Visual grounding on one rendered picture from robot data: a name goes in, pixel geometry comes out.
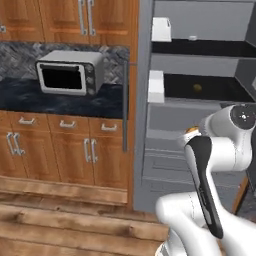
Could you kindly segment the grey open fridge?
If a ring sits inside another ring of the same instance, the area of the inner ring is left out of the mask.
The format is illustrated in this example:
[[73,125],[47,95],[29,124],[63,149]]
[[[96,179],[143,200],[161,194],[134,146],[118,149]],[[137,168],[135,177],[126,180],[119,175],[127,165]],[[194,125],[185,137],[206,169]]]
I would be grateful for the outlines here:
[[[139,3],[133,207],[151,212],[160,196],[194,188],[183,132],[228,105],[256,106],[256,0]],[[151,40],[154,17],[170,20],[171,42]],[[163,103],[148,101],[151,70],[164,74]]]

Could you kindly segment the wooden drawer front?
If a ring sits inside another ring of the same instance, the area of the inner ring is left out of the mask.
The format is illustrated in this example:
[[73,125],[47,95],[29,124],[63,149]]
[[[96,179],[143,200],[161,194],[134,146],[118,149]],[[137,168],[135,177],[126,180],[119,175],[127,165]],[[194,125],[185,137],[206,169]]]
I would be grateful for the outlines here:
[[89,127],[93,136],[122,136],[122,121],[118,119],[90,118]]
[[14,130],[49,131],[46,114],[8,111],[8,116]]
[[52,132],[72,134],[89,133],[89,122],[86,117],[48,114],[47,118]]

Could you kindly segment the wooden base cupboard door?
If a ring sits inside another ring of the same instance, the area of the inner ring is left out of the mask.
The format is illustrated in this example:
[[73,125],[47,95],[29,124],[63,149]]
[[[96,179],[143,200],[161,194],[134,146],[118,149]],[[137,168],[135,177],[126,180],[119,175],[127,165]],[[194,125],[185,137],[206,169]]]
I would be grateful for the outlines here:
[[30,179],[59,181],[60,175],[50,133],[26,130],[16,130],[14,133],[20,134],[20,147],[25,150],[21,158],[27,176]]
[[[15,155],[12,155],[7,143],[6,135],[12,132],[12,146],[15,150]],[[17,154],[14,144],[14,132],[10,129],[0,129],[0,176],[26,178],[27,174],[21,156]]]
[[123,152],[122,139],[96,136],[98,161],[93,163],[95,184],[101,187],[127,188],[127,154]]
[[86,162],[84,139],[89,135],[53,133],[52,140],[61,181],[83,185],[94,184],[92,161]]

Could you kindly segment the silver toaster oven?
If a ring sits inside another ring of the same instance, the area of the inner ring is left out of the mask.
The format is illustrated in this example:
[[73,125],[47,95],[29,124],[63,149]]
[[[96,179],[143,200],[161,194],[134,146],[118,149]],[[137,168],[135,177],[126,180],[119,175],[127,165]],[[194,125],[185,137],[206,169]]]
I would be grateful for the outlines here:
[[104,83],[100,52],[53,50],[38,59],[35,68],[44,93],[94,95]]

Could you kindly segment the tall white carton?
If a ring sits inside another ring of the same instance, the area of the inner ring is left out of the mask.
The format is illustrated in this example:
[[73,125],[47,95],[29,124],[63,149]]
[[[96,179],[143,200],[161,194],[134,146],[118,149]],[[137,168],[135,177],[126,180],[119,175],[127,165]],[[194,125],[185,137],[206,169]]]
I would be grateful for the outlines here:
[[171,42],[171,23],[167,17],[154,17],[152,24],[153,42]]

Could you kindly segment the wooden wall cupboard door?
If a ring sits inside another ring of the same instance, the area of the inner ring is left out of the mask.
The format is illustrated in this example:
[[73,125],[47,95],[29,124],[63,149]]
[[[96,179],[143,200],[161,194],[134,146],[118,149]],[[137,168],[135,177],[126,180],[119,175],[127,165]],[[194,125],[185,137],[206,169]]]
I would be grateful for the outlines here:
[[38,0],[0,0],[1,41],[40,42],[44,40]]
[[137,8],[138,0],[94,0],[92,12],[96,35],[89,33],[90,43],[129,46]]
[[89,43],[87,6],[84,1],[87,35],[80,33],[78,0],[38,0],[46,42]]

